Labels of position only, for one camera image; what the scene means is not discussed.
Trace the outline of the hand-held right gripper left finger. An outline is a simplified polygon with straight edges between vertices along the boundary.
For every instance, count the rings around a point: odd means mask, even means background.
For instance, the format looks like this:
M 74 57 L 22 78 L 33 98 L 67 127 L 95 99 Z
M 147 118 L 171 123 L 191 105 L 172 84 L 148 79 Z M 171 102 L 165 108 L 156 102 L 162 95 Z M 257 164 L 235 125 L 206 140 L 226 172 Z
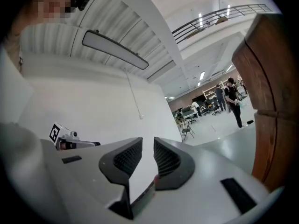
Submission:
M 100 158 L 99 169 L 112 184 L 122 187 L 121 197 L 109 209 L 118 215 L 134 218 L 129 195 L 129 179 L 142 158 L 143 138 L 130 138 L 108 144 L 109 150 Z

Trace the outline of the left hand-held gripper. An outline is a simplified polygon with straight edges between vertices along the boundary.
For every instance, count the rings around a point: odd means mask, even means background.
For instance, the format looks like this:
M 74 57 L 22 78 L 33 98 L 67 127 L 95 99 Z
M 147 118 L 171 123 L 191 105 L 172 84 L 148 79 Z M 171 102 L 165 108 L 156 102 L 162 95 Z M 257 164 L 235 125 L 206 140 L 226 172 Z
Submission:
M 99 142 L 80 140 L 78 133 L 55 122 L 49 134 L 57 151 L 100 146 Z

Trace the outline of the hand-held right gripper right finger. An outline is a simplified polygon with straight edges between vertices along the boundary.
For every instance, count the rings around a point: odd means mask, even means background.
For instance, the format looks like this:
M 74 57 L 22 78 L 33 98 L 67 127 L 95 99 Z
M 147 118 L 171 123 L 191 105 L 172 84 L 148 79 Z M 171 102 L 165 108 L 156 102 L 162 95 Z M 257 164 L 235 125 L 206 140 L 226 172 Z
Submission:
M 195 161 L 185 143 L 155 137 L 153 150 L 158 169 L 156 191 L 179 189 L 193 176 Z

